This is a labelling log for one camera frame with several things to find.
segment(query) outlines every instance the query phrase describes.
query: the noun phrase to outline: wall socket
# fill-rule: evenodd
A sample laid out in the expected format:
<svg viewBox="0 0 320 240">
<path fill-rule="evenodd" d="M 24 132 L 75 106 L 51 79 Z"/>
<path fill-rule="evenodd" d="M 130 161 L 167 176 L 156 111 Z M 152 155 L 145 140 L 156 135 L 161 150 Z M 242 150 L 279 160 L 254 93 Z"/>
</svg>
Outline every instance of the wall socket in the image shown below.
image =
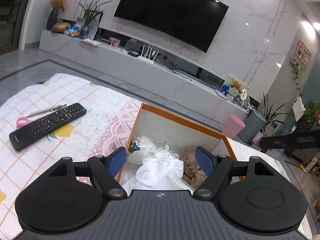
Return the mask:
<svg viewBox="0 0 320 240">
<path fill-rule="evenodd" d="M 272 122 L 271 126 L 272 126 L 273 128 L 277 128 L 277 127 L 278 127 L 278 124 L 277 124 L 276 122 Z"/>
</svg>

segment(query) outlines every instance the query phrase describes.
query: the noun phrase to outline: black remote control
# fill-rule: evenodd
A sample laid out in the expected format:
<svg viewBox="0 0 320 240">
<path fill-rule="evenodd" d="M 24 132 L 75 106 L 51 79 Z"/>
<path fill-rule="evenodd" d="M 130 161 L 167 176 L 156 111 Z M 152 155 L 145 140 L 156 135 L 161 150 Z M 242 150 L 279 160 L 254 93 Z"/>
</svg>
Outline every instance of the black remote control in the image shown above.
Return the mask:
<svg viewBox="0 0 320 240">
<path fill-rule="evenodd" d="M 86 112 L 87 110 L 79 103 L 61 108 L 10 133 L 9 139 L 12 146 L 20 151 L 61 126 L 83 116 Z"/>
</svg>

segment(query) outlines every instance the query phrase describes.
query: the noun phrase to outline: gray tile floor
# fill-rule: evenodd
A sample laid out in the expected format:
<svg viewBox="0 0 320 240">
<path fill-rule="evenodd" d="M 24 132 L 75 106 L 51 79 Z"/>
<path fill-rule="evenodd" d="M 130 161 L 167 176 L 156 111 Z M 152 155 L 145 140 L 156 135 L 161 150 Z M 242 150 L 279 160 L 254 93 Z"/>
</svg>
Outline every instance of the gray tile floor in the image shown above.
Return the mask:
<svg viewBox="0 0 320 240">
<path fill-rule="evenodd" d="M 96 81 L 105 87 L 110 87 L 148 104 L 160 106 L 216 130 L 218 130 L 217 127 L 220 127 L 220 124 L 215 121 L 163 97 L 38 49 L 17 50 L 0 55 L 0 105 L 23 88 L 47 80 L 55 73 L 68 73 Z M 280 151 L 272 150 L 266 153 L 281 162 L 291 182 L 306 196 L 308 200 L 307 218 L 311 231 L 313 235 L 318 234 L 320 223 L 315 221 L 318 215 L 315 201 L 320 197 L 320 181 L 312 174 L 305 174 L 294 165 L 288 164 L 288 162 L 297 163 L 295 160 L 286 158 Z"/>
</svg>

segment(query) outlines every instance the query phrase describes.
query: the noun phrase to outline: ceiling light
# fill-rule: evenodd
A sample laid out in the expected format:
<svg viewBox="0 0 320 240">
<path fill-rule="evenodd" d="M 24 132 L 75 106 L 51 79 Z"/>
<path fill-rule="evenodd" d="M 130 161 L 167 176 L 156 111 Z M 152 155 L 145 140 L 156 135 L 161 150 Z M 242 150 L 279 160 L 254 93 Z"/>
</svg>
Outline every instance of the ceiling light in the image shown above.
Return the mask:
<svg viewBox="0 0 320 240">
<path fill-rule="evenodd" d="M 320 23 L 314 23 L 313 27 L 317 30 L 320 31 Z"/>
<path fill-rule="evenodd" d="M 310 38 L 315 38 L 316 37 L 316 31 L 309 22 L 303 22 L 302 23 L 303 27 L 305 28 L 306 32 L 308 33 Z"/>
</svg>

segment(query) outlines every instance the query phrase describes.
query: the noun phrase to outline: blue gripper pad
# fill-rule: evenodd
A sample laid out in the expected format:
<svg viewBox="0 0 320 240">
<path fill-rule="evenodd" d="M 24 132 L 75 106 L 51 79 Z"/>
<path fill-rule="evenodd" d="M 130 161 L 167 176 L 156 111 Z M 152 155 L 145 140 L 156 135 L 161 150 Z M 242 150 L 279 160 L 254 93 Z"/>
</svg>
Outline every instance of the blue gripper pad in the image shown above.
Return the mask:
<svg viewBox="0 0 320 240">
<path fill-rule="evenodd" d="M 106 158 L 108 159 L 107 171 L 115 177 L 127 160 L 127 151 L 124 147 L 119 147 Z"/>
<path fill-rule="evenodd" d="M 201 146 L 196 148 L 196 163 L 200 166 L 206 176 L 209 176 L 218 165 L 217 157 Z"/>
</svg>

